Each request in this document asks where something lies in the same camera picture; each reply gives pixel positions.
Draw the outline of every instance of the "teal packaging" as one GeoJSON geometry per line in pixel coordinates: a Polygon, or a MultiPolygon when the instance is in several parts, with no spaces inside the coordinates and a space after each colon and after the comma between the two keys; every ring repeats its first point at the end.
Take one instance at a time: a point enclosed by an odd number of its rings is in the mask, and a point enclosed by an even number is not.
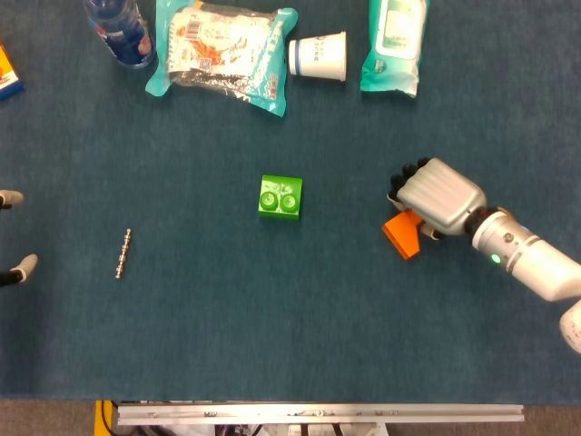
{"type": "Polygon", "coordinates": [[[199,0],[157,0],[156,8],[159,65],[148,93],[162,96],[172,83],[199,85],[284,115],[284,40],[297,24],[297,11],[262,14],[199,0]],[[241,26],[249,32],[240,32],[241,26]]]}
{"type": "Polygon", "coordinates": [[[361,91],[418,93],[419,61],[430,0],[369,0],[371,51],[361,91]]]}

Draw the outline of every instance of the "water bottle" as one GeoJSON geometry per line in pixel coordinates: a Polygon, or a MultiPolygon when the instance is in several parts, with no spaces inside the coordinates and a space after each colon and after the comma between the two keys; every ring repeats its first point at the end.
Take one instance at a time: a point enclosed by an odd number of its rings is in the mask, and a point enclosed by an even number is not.
{"type": "Polygon", "coordinates": [[[137,69],[153,60],[153,42],[135,0],[83,1],[89,23],[120,64],[137,69]]]}

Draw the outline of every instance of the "white cup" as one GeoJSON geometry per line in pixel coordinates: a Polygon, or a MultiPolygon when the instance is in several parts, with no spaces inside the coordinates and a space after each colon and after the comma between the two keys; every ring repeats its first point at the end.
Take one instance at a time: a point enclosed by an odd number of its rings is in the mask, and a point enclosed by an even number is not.
{"type": "Polygon", "coordinates": [[[345,82],[347,33],[317,36],[289,42],[289,69],[293,75],[345,82]]]}

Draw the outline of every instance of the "table surface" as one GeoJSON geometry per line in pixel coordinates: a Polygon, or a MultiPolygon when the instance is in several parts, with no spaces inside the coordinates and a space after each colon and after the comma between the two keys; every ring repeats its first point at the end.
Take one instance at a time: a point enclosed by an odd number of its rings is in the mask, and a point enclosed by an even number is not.
{"type": "Polygon", "coordinates": [[[572,301],[468,238],[405,263],[381,232],[389,176],[438,156],[578,258],[581,3],[433,2],[416,101],[359,91],[366,2],[236,3],[295,7],[294,36],[346,30],[347,83],[290,77],[282,119],[202,89],[155,99],[154,65],[119,67],[81,2],[0,3],[26,85],[0,103],[0,187],[26,195],[0,214],[0,265],[40,256],[0,292],[0,395],[581,403],[572,301]],[[259,217],[265,173],[303,179],[299,222],[259,217]]]}

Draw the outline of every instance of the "green block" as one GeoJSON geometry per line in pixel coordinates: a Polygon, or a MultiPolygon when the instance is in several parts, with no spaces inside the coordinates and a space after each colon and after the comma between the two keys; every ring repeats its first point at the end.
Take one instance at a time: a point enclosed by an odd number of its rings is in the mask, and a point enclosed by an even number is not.
{"type": "Polygon", "coordinates": [[[261,216],[298,220],[302,179],[263,175],[258,213],[261,216]]]}

